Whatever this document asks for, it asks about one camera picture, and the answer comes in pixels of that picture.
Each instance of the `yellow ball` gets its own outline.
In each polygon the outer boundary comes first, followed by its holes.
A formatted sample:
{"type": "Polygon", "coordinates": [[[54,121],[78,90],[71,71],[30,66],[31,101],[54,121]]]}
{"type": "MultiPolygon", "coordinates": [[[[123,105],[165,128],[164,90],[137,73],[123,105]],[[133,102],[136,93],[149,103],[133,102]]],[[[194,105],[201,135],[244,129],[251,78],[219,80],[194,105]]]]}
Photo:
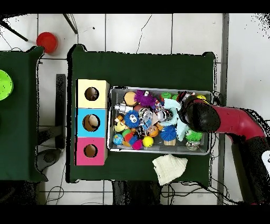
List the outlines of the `yellow ball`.
{"type": "Polygon", "coordinates": [[[151,136],[146,136],[143,138],[142,143],[145,147],[151,147],[154,143],[154,139],[151,136]]]}
{"type": "Polygon", "coordinates": [[[205,99],[206,100],[206,97],[203,96],[203,95],[198,95],[197,98],[199,98],[199,99],[205,99]]]}

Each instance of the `gray bin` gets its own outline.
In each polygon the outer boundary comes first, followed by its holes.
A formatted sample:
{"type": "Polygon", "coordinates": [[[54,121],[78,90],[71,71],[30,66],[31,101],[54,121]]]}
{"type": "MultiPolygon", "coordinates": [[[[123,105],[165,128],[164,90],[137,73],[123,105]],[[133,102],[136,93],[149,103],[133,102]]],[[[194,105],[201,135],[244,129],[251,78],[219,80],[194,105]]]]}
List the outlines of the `gray bin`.
{"type": "Polygon", "coordinates": [[[124,145],[115,145],[112,141],[115,131],[113,126],[115,125],[114,119],[119,115],[119,112],[114,110],[115,104],[123,102],[124,94],[128,91],[148,90],[154,97],[159,99],[159,95],[163,92],[170,92],[172,95],[178,94],[178,91],[195,92],[199,95],[204,95],[207,100],[213,103],[213,94],[209,91],[195,91],[195,90],[176,90],[176,89],[156,89],[156,88],[139,88],[139,87],[111,87],[109,91],[110,104],[108,108],[108,137],[107,147],[111,151],[115,152],[133,152],[133,153],[163,153],[163,154],[183,154],[183,155],[207,155],[210,152],[210,135],[209,133],[203,133],[201,146],[196,151],[188,150],[186,147],[186,139],[180,142],[176,139],[175,146],[165,146],[160,135],[154,137],[154,144],[151,147],[144,147],[141,150],[133,150],[132,147],[126,147],[124,145]]]}

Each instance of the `green plate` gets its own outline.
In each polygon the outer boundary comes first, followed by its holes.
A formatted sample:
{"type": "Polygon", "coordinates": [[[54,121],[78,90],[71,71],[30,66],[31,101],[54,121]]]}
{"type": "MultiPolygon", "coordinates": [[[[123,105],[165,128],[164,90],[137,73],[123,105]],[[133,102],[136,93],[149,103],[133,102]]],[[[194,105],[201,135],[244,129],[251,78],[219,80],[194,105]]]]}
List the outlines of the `green plate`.
{"type": "Polygon", "coordinates": [[[0,100],[7,98],[13,90],[13,81],[9,75],[0,70],[0,100]]]}

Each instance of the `dark green tablecloth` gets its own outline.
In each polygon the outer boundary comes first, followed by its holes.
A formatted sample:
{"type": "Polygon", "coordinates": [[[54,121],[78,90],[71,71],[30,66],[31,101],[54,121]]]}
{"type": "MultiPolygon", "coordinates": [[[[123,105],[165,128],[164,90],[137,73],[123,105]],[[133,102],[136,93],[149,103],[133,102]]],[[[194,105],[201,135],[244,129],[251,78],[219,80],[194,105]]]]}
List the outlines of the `dark green tablecloth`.
{"type": "MultiPolygon", "coordinates": [[[[163,155],[155,153],[108,152],[104,166],[74,165],[75,80],[106,80],[110,86],[132,86],[167,89],[213,90],[214,54],[152,55],[115,52],[85,52],[83,45],[75,45],[68,53],[67,117],[71,117],[71,149],[67,159],[67,180],[153,180],[157,175],[152,160],[163,155]]],[[[209,155],[176,155],[188,159],[185,172],[176,181],[199,181],[208,186],[209,155]]]]}
{"type": "Polygon", "coordinates": [[[0,69],[14,83],[11,95],[0,101],[0,180],[46,180],[35,167],[36,65],[42,55],[38,46],[27,52],[0,51],[0,69]]]}

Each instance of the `red cup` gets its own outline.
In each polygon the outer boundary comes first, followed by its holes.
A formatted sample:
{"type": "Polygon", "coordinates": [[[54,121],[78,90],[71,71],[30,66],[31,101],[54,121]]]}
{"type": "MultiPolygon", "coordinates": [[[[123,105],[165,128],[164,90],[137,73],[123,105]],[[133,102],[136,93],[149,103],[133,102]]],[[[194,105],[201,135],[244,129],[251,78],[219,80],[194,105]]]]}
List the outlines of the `red cup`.
{"type": "Polygon", "coordinates": [[[55,35],[44,32],[38,35],[36,45],[43,46],[45,48],[45,53],[53,53],[57,48],[58,42],[55,35]]]}

